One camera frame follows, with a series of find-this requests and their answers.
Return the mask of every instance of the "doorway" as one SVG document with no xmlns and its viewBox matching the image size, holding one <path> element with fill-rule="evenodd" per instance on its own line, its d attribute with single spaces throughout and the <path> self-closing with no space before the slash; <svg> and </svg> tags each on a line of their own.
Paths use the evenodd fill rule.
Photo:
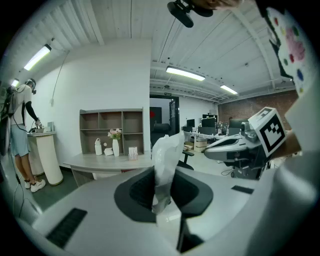
<svg viewBox="0 0 320 256">
<path fill-rule="evenodd" d="M 169 124 L 170 135 L 180 132 L 179 97 L 150 95 L 150 131 L 155 124 Z"/>
</svg>

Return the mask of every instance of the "white wall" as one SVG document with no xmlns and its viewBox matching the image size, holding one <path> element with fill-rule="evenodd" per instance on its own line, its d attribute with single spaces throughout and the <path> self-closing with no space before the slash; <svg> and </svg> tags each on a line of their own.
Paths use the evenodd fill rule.
<svg viewBox="0 0 320 256">
<path fill-rule="evenodd" d="M 161 108 L 162 124 L 170 124 L 170 102 L 168 98 L 150 98 L 150 107 Z"/>
<path fill-rule="evenodd" d="M 189 119 L 194 119 L 194 124 L 198 127 L 203 114 L 211 113 L 212 110 L 218 113 L 217 105 L 193 98 L 179 97 L 179 108 L 180 127 L 186 125 Z"/>
<path fill-rule="evenodd" d="M 79 110 L 144 108 L 144 148 L 150 150 L 149 84 L 151 40 L 123 39 L 72 50 L 34 75 L 35 114 L 43 124 L 54 122 L 58 162 L 81 153 Z M 27 128 L 32 119 L 27 115 Z"/>
</svg>

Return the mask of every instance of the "wooden shelf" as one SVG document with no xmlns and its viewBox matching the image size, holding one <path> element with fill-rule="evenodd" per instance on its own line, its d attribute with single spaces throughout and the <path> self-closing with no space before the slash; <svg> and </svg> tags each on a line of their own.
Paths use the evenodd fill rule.
<svg viewBox="0 0 320 256">
<path fill-rule="evenodd" d="M 83 154 L 95 153 L 95 141 L 100 138 L 101 144 L 112 147 L 112 139 L 108 132 L 122 130 L 119 152 L 129 154 L 129 147 L 137 147 L 140 154 L 144 153 L 143 109 L 100 109 L 80 110 L 80 142 Z"/>
</svg>

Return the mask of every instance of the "white ceiling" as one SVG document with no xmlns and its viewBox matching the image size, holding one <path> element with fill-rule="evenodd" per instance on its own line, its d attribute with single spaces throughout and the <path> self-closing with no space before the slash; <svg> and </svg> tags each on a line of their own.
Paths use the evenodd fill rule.
<svg viewBox="0 0 320 256">
<path fill-rule="evenodd" d="M 116 38 L 152 38 L 150 93 L 224 103 L 262 94 L 293 90 L 280 75 L 269 43 L 267 24 L 257 7 L 246 1 L 238 9 L 214 11 L 204 18 L 191 13 L 193 28 L 184 27 L 168 11 L 168 0 L 53 0 L 17 34 L 0 66 L 0 77 L 30 76 L 65 51 Z M 51 53 L 31 70 L 31 57 L 51 43 Z M 205 75 L 197 81 L 166 73 L 174 66 Z M 220 88 L 227 85 L 237 96 Z"/>
</svg>

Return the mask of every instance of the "white box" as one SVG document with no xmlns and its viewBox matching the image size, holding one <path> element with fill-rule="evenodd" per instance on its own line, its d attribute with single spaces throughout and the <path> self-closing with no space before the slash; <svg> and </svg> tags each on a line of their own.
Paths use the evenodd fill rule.
<svg viewBox="0 0 320 256">
<path fill-rule="evenodd" d="M 249 123 L 256 132 L 265 153 L 270 156 L 286 140 L 286 131 L 278 111 L 265 107 L 249 118 Z"/>
</svg>

